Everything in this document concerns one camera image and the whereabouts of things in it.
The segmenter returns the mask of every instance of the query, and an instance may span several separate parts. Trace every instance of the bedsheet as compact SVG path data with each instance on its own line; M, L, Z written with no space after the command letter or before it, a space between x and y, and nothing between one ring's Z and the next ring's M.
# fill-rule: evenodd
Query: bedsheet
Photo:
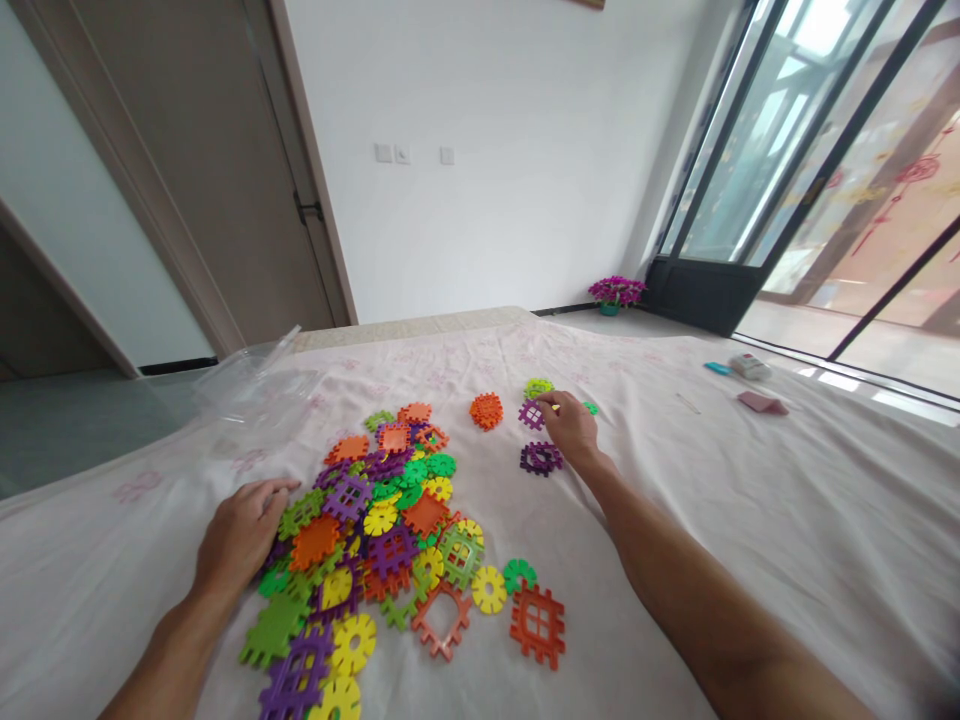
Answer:
M706 371L693 338L615 338L544 321L302 352L322 373L280 449L209 453L215 426L0 503L0 716L94 717L192 581L217 503L276 475L311 481L372 412L433 405L459 462L449 502L484 530L485 564L523 557L566 606L558 672L520 653L509 611L472 611L453 662L387 628L359 676L363 716L714 717L637 601L604 520L569 469L518 467L546 439L517 422L530 377L600 407L601 447L881 717L921 717L953 670L960 560L957 432L774 369L761 391L790 415L736 401L751 383ZM491 432L468 408L496 392ZM215 655L199 718L256 718L266 674L237 656L265 601L252 591Z

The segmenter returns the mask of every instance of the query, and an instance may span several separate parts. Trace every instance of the wooden door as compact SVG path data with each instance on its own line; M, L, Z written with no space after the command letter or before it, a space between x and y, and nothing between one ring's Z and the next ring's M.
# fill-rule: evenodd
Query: wooden door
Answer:
M243 342L333 327L241 0L45 12L79 16Z
M114 367L0 225L0 381Z

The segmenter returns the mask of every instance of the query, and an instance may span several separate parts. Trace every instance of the pink cloth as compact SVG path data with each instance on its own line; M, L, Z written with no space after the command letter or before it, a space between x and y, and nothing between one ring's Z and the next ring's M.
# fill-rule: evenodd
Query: pink cloth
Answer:
M786 406L776 398L768 398L766 395L747 390L737 395L737 400L742 402L754 412L768 412L772 415L789 415L790 411Z

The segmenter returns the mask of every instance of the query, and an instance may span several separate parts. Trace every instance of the hand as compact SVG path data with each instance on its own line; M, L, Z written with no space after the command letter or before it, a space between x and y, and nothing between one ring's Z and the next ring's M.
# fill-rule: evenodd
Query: hand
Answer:
M572 465L597 452L597 421L586 406L568 392L557 390L537 398L550 439Z
M239 598L273 544L290 491L299 480L248 483L217 508L197 552L194 593Z

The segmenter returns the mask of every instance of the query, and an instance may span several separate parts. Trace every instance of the left hand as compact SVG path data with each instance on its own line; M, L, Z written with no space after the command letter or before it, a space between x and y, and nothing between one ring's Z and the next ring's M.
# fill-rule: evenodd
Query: left hand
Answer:
M248 483L217 508L197 552L193 592L239 598L263 565L299 480Z

